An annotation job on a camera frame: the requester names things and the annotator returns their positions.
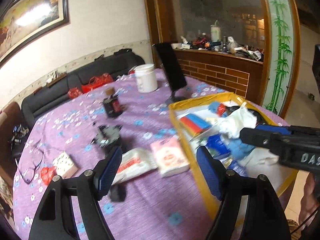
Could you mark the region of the red black bottle cork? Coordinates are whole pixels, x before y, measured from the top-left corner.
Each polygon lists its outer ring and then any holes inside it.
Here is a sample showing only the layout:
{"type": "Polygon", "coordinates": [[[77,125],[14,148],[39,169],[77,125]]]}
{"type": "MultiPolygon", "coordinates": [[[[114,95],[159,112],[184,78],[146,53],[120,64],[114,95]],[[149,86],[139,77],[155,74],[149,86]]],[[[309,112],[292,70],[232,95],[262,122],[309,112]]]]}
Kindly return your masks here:
{"type": "Polygon", "coordinates": [[[105,90],[106,98],[103,100],[105,112],[109,118],[117,118],[123,113],[114,87],[105,90]]]}

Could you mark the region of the black eyeglasses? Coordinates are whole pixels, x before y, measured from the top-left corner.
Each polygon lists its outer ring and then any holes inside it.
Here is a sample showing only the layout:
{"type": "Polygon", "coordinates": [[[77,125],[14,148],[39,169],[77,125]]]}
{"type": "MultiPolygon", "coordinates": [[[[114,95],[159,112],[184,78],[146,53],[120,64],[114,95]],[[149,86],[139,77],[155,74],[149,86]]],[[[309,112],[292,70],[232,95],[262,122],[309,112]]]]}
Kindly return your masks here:
{"type": "Polygon", "coordinates": [[[40,168],[40,165],[44,158],[44,150],[41,149],[41,142],[38,141],[30,147],[31,158],[25,161],[16,161],[17,170],[23,181],[29,185],[34,177],[36,171],[40,168]]]}

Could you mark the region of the blue cloth with red net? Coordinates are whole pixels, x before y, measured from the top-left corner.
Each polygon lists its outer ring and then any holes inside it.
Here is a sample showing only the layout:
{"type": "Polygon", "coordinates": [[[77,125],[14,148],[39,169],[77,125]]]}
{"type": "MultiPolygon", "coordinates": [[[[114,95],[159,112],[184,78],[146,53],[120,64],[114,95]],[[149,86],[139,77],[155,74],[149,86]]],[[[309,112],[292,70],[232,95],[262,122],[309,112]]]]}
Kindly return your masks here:
{"type": "Polygon", "coordinates": [[[225,118],[228,116],[227,108],[223,103],[214,101],[208,106],[208,109],[218,117],[225,118]]]}

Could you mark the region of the red bag on sofa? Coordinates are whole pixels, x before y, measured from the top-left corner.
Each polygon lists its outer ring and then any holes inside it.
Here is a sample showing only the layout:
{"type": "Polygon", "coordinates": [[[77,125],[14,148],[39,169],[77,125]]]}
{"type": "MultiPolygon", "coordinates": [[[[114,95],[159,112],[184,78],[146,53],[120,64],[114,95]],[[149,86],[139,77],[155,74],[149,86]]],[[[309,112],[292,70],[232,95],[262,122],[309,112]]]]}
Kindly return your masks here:
{"type": "Polygon", "coordinates": [[[99,88],[105,84],[112,83],[114,80],[110,74],[104,73],[101,76],[92,77],[88,84],[82,85],[81,89],[83,93],[88,93],[96,88],[99,88]]]}

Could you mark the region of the colourful sponge pack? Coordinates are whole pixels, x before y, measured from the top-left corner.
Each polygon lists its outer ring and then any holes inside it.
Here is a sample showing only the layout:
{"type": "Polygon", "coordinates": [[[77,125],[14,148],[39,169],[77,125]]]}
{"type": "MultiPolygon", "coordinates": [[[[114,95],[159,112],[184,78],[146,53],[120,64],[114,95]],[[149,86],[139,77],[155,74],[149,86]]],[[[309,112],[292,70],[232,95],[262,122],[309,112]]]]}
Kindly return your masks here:
{"type": "Polygon", "coordinates": [[[210,123],[196,114],[187,114],[179,118],[179,122],[191,136],[199,135],[212,127],[210,123]]]}

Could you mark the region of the white plastic jar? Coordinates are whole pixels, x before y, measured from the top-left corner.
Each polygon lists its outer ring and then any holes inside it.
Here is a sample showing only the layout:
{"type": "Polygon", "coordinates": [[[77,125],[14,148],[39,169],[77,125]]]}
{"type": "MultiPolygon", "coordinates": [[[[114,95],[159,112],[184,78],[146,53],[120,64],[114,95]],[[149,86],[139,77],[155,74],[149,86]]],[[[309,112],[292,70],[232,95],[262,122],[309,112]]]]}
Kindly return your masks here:
{"type": "Polygon", "coordinates": [[[151,93],[158,88],[154,64],[142,64],[134,68],[136,83],[140,93],[151,93]]]}

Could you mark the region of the white towel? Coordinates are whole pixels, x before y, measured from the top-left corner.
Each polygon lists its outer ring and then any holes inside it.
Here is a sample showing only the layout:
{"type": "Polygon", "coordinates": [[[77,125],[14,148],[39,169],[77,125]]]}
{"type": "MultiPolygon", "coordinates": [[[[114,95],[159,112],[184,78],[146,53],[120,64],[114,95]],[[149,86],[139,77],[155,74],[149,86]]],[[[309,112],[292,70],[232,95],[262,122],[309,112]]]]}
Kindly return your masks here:
{"type": "Polygon", "coordinates": [[[246,107],[244,102],[239,109],[233,111],[229,116],[220,118],[217,126],[219,132],[226,134],[229,139],[237,139],[240,137],[240,131],[243,128],[255,128],[257,117],[253,115],[246,107]]]}

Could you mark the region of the white red-print plastic bag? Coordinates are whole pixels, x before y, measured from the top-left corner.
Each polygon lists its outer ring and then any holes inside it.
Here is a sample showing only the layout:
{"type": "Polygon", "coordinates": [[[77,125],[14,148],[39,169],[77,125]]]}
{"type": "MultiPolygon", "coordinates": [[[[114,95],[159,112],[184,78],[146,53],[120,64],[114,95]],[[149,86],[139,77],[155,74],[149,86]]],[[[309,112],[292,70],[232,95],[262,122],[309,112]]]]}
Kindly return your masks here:
{"type": "Polygon", "coordinates": [[[112,185],[137,178],[157,169],[152,153],[144,148],[134,148],[122,155],[122,161],[117,170],[112,185]]]}

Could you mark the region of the wooden brick-pattern counter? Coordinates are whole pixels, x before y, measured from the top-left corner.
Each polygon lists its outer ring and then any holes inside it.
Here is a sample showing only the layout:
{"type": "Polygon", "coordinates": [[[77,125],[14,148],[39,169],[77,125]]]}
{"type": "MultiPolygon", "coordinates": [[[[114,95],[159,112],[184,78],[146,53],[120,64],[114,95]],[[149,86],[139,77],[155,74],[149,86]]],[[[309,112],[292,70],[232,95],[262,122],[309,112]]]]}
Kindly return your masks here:
{"type": "Polygon", "coordinates": [[[262,104],[263,63],[204,50],[174,52],[185,75],[262,104]]]}

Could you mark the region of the white dotted tissue box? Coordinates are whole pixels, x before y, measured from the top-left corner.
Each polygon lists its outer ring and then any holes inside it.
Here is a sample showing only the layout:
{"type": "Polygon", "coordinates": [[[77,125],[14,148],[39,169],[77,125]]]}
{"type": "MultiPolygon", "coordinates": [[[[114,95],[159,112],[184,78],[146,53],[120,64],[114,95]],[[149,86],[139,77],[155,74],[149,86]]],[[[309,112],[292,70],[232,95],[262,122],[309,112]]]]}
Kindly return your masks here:
{"type": "Polygon", "coordinates": [[[78,167],[66,152],[60,153],[53,160],[52,165],[55,167],[56,174],[63,179],[71,178],[78,171],[78,167]]]}

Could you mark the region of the black leather sofa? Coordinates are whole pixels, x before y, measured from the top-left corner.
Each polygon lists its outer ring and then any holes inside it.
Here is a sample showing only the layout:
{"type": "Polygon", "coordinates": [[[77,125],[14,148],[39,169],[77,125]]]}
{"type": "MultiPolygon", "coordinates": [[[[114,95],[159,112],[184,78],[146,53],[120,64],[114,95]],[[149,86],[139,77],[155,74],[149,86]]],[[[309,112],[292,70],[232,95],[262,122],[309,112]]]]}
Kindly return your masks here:
{"type": "Polygon", "coordinates": [[[111,56],[101,55],[93,62],[66,75],[50,87],[44,86],[23,99],[21,110],[28,127],[32,128],[43,114],[70,100],[68,91],[81,89],[94,76],[110,74],[113,79],[125,75],[133,67],[144,64],[144,59],[132,49],[121,49],[111,56]]]}

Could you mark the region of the red plastic bag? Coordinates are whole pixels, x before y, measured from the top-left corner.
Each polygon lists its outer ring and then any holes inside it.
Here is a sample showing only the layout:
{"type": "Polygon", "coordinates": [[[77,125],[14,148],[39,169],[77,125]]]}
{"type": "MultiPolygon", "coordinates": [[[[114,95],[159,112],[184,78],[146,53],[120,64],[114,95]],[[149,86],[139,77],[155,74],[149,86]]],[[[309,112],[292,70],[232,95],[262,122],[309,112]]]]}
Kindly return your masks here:
{"type": "Polygon", "coordinates": [[[40,177],[44,185],[48,186],[55,175],[56,175],[55,166],[41,168],[40,177]]]}

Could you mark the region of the pink rose tissue pack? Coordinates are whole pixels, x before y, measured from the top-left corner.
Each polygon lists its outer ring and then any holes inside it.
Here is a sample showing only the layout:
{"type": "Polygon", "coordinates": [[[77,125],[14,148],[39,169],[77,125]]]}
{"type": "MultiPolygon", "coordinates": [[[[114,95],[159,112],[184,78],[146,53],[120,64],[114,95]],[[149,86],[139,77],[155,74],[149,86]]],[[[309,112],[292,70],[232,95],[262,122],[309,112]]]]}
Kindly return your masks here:
{"type": "Polygon", "coordinates": [[[174,176],[189,170],[189,160],[176,136],[153,142],[153,157],[162,178],[174,176]]]}

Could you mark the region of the framed horse painting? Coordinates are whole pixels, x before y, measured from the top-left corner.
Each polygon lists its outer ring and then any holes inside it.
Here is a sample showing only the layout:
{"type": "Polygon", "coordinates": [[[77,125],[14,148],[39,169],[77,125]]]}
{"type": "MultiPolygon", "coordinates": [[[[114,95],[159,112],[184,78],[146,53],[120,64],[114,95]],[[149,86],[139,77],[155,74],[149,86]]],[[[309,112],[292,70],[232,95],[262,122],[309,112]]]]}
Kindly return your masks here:
{"type": "Polygon", "coordinates": [[[29,43],[68,22],[68,0],[17,0],[1,17],[1,65],[29,43]]]}

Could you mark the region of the blue white pattern pack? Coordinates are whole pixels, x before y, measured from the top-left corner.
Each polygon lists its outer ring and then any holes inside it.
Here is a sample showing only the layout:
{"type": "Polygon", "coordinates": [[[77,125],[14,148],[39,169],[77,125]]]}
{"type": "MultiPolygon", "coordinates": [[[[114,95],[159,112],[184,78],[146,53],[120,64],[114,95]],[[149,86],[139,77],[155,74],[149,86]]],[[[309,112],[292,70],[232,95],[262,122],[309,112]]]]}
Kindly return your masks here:
{"type": "Polygon", "coordinates": [[[214,159],[223,159],[230,156],[230,150],[221,140],[220,134],[208,137],[206,148],[214,159]]]}

